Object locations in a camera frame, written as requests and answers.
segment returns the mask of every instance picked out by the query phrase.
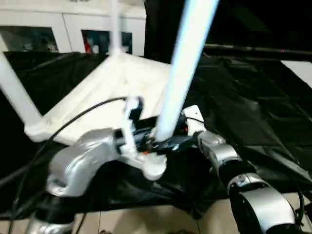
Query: metal joint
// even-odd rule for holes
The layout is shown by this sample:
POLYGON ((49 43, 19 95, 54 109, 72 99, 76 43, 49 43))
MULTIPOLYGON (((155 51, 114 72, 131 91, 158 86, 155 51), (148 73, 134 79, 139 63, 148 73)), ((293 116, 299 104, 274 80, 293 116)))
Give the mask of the metal joint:
POLYGON ((263 183, 269 186, 267 182, 265 182, 258 174, 256 173, 246 173, 235 176, 229 182, 227 186, 227 192, 230 193, 231 188, 236 185, 237 187, 241 188, 247 184, 253 183, 263 183))

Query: silver metal housing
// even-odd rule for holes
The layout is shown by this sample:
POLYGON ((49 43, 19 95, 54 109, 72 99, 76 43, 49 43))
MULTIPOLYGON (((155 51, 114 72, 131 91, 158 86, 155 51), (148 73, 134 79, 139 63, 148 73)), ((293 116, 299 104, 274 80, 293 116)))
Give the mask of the silver metal housing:
POLYGON ((56 196, 81 196, 98 169, 118 158, 113 129, 87 132, 73 146, 54 156, 50 162, 47 191, 56 196))
POLYGON ((234 185, 237 185, 239 188, 241 188, 244 185, 253 184, 253 183, 263 183, 263 184, 270 186, 258 174, 246 173, 246 174, 237 175, 233 179, 231 179, 227 186, 227 191, 228 193, 230 193, 230 190, 234 185))
POLYGON ((263 233, 280 224, 294 224, 295 216, 287 199, 276 189, 265 187, 242 193, 255 212, 263 233))
POLYGON ((31 219, 26 234, 70 234, 74 223, 55 224, 31 219))
POLYGON ((219 175, 219 167, 230 160, 241 160, 235 149, 226 144, 220 135, 205 131, 198 136, 198 145, 204 156, 212 163, 214 170, 219 175))

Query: red object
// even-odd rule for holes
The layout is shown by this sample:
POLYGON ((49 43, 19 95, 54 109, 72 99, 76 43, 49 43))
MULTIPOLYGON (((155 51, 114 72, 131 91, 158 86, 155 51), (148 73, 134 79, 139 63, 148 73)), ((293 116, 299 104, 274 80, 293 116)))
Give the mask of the red object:
POLYGON ((89 45, 87 41, 84 42, 84 48, 87 54, 91 54, 91 46, 89 45))

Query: tiled floor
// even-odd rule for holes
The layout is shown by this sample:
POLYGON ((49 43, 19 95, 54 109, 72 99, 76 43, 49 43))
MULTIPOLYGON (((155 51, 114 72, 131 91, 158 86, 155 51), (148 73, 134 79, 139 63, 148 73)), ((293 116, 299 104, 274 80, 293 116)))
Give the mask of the tiled floor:
MULTIPOLYGON (((74 231, 81 217, 77 215, 74 231)), ((24 234, 27 223, 28 220, 17 221, 13 234, 24 234)), ((7 226, 7 221, 0 222, 0 234, 7 232, 7 226)), ((156 206, 89 213, 79 234, 97 234, 102 230, 113 234, 167 234, 181 229, 198 234, 196 222, 187 213, 173 206, 156 206)))
MULTIPOLYGON (((294 209, 299 208, 297 194, 285 195, 294 209)), ((80 223, 77 215, 75 229, 80 223)), ((23 234, 28 220, 17 221, 13 234, 23 234)), ((228 199, 215 202, 198 222, 201 234, 239 234, 228 199)), ((312 224, 305 215, 303 231, 312 232, 312 224)), ((0 234, 7 232, 8 222, 0 222, 0 234)), ((198 234, 196 221, 173 206, 153 206, 109 212, 89 213, 80 234, 98 234, 102 230, 112 234, 168 234, 179 230, 198 234)))

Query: black cable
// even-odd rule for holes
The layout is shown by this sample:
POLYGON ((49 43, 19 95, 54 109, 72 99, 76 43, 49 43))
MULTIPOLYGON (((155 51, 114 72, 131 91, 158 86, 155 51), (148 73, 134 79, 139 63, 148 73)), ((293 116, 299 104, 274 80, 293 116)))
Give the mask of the black cable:
POLYGON ((201 121, 201 120, 199 120, 199 119, 197 119, 197 118, 192 118, 192 117, 186 117, 186 118, 187 118, 187 119, 195 120, 195 121, 197 121, 197 122, 200 122, 200 123, 204 124, 204 127, 205 127, 206 129, 208 129, 208 127, 206 126, 206 124, 205 124, 204 121, 201 121))
POLYGON ((296 224, 301 226, 302 225, 302 218, 304 215, 304 207, 305 207, 304 206, 305 204, 304 204, 303 193, 300 190, 298 183, 292 177, 290 177, 290 176, 288 176, 288 177, 291 178, 291 180, 293 181, 293 183, 296 187, 297 193, 298 193, 300 207, 299 207, 299 211, 298 211, 298 216, 296 217, 296 224))
POLYGON ((196 220, 196 225, 197 225, 198 233, 200 234, 199 224, 197 220, 196 220))
POLYGON ((42 153, 42 151, 53 141, 53 139, 64 129, 66 128, 68 125, 70 125, 71 123, 73 123, 74 121, 76 121, 77 119, 79 119, 80 117, 82 117, 83 115, 85 115, 86 113, 92 111, 93 109, 102 106, 104 104, 113 102, 113 101, 117 101, 117 100, 125 100, 126 97, 116 97, 116 98, 112 98, 103 102, 100 102, 90 108, 88 108, 87 110, 81 112, 80 114, 78 114, 77 116, 75 116, 74 118, 72 118, 71 120, 69 120, 67 123, 65 123, 62 127, 60 127, 53 135, 51 135, 49 137, 49 139, 47 139, 46 142, 43 143, 43 145, 36 151, 33 159, 31 160, 31 162, 28 164, 28 168, 18 186, 17 189, 17 193, 15 195, 15 199, 13 201, 13 205, 12 205, 12 211, 11 211, 11 218, 10 218, 10 225, 9 225, 9 229, 8 229, 8 234, 12 233, 12 229, 14 226, 14 220, 16 218, 16 213, 17 213, 17 208, 18 208, 18 204, 19 204, 19 199, 20 199, 20 195, 24 186, 24 183, 27 179, 27 176, 30 172, 30 170, 32 169, 32 167, 34 166, 35 162, 37 161, 38 156, 42 153))

